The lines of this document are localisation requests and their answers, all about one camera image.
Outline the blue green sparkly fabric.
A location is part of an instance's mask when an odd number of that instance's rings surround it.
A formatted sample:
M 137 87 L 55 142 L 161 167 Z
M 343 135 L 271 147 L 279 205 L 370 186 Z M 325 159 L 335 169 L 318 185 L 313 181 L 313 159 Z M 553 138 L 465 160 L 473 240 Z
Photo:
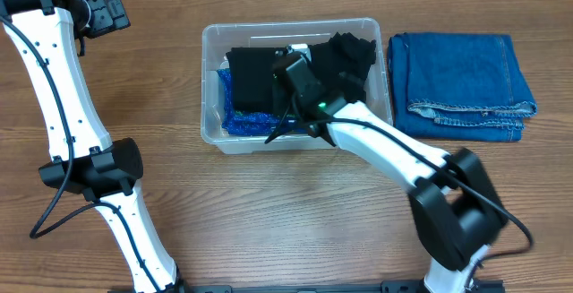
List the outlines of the blue green sparkly fabric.
M 283 119 L 284 112 L 280 115 L 274 115 L 235 110 L 231 94 L 230 69 L 218 69 L 217 74 L 223 83 L 225 96 L 225 118 L 223 119 L 222 126 L 229 134 L 236 136 L 270 135 L 273 134 L 276 129 L 280 132 L 285 132 L 291 128 L 293 128 L 297 134 L 304 131 L 303 129 L 295 129 L 295 115 L 291 109 L 288 110 L 285 119 Z

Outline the black cloth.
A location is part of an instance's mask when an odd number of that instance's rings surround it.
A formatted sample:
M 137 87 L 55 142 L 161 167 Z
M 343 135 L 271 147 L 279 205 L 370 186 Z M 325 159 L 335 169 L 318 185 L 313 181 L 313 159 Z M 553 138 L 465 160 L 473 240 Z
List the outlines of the black cloth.
M 366 101 L 364 86 L 376 64 L 376 40 L 336 33 L 328 42 L 310 45 L 312 70 L 328 88 L 342 90 L 347 102 Z
M 235 110 L 280 115 L 285 102 L 274 89 L 273 65 L 284 47 L 232 47 L 226 53 Z

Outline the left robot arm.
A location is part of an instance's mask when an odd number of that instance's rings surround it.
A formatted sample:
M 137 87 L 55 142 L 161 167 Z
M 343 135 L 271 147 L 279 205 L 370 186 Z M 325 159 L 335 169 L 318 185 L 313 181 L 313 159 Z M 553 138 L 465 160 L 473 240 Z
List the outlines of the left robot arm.
M 128 264 L 136 292 L 185 292 L 174 259 L 163 247 L 141 191 L 143 164 L 134 139 L 113 140 L 92 103 L 80 65 L 86 39 L 130 25 L 121 0 L 1 0 L 1 22 L 17 47 L 47 129 L 50 161 L 39 168 L 56 194 L 30 231 L 38 239 L 63 193 L 87 201 L 68 221 L 95 209 Z

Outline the blue denim jeans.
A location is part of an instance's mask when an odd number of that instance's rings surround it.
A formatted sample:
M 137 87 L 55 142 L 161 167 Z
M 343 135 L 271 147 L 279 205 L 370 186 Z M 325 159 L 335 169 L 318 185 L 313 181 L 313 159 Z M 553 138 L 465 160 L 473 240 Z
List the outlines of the blue denim jeans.
M 518 142 L 537 114 L 508 35 L 397 34 L 387 62 L 394 124 L 410 136 Z

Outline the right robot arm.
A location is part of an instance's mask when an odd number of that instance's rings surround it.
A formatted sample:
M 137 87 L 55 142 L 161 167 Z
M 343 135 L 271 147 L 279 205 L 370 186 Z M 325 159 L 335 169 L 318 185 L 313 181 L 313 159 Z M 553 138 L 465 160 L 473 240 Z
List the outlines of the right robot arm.
M 366 160 L 406 193 L 417 236 L 431 256 L 420 280 L 385 280 L 382 292 L 502 292 L 500 280 L 475 271 L 508 218 L 477 156 L 426 145 L 349 102 L 315 77 L 300 45 L 276 53 L 274 83 L 289 100 L 298 127 Z

